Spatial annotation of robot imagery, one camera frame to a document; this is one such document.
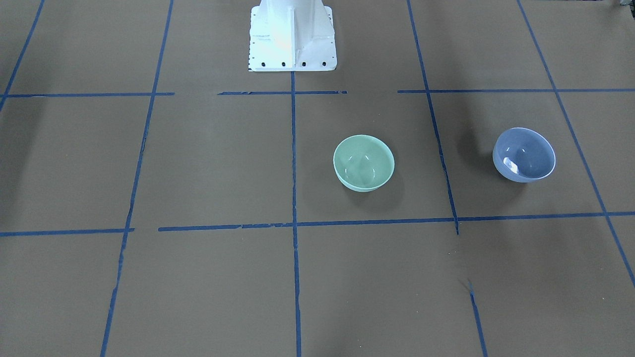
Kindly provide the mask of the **green bowl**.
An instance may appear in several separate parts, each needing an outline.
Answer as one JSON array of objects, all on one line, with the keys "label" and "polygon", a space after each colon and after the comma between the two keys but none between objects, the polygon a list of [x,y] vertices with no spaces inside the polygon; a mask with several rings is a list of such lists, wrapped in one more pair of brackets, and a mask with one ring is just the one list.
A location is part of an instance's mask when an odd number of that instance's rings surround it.
[{"label": "green bowl", "polygon": [[340,183],[362,193],[388,183],[395,170],[391,149],[371,135],[352,135],[342,140],[333,152],[332,163]]}]

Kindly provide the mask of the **blue bowl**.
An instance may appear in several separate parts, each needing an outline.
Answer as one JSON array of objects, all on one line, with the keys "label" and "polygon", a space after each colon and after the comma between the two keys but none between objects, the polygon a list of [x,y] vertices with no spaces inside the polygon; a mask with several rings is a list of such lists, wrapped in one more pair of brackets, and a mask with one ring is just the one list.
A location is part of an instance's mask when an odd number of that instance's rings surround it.
[{"label": "blue bowl", "polygon": [[492,160],[499,174],[518,183],[550,176],[557,163],[549,141],[528,128],[510,128],[501,133],[495,142]]}]

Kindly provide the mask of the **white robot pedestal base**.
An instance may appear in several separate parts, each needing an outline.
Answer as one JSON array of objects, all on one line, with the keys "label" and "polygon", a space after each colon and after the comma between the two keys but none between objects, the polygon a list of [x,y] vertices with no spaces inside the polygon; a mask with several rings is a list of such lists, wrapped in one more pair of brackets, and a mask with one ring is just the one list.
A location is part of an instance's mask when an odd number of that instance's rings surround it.
[{"label": "white robot pedestal base", "polygon": [[321,0],[261,0],[249,35],[249,71],[336,70],[333,11]]}]

